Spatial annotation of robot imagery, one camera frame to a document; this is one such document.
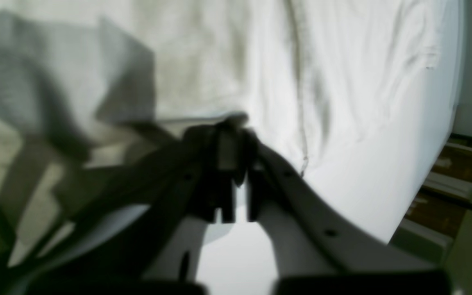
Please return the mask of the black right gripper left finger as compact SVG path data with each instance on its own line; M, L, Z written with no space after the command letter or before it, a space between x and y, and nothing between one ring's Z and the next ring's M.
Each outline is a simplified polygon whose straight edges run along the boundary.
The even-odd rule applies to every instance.
M43 256L0 265L0 295L206 295L202 242L216 209L234 222L236 183L238 128L191 127L121 169Z

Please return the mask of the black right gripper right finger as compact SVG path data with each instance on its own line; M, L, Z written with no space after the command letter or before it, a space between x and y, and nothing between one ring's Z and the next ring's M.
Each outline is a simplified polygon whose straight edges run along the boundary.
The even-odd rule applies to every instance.
M451 294L446 271L354 226L254 133L244 142L249 220L273 245L274 295Z

